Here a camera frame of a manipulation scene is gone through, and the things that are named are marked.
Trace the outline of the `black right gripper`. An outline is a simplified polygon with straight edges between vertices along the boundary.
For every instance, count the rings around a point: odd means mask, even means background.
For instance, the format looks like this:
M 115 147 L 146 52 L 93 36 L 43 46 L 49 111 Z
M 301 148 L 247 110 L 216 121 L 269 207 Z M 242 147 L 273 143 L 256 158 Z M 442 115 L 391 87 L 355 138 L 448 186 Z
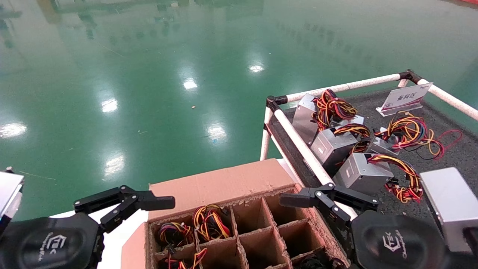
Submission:
M 351 216 L 337 202 L 366 212 L 351 223 Z M 329 183 L 323 188 L 302 188 L 297 194 L 280 194 L 279 203 L 283 207 L 316 208 L 340 230 L 350 228 L 351 223 L 353 260 L 361 269 L 444 269 L 449 265 L 449 249 L 430 223 L 376 213 L 377 199 L 361 192 Z

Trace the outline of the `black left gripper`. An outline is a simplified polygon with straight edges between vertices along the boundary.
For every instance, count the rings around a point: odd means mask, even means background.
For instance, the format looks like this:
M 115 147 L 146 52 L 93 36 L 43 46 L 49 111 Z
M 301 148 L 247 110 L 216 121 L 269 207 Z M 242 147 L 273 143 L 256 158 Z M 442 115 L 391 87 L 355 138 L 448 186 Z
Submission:
M 76 214 L 11 222 L 1 235 L 2 269 L 95 269 L 104 235 L 86 214 L 120 204 L 137 191 L 120 186 L 75 201 Z

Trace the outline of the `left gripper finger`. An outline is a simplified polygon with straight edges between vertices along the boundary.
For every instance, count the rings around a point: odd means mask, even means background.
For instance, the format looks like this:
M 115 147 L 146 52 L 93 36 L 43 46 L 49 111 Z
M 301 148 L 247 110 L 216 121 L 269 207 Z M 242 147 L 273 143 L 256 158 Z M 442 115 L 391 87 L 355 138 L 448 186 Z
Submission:
M 138 210 L 157 211 L 175 208 L 173 196 L 155 196 L 152 191 L 119 191 L 115 195 L 118 206 L 100 219 L 104 233 L 111 233 Z

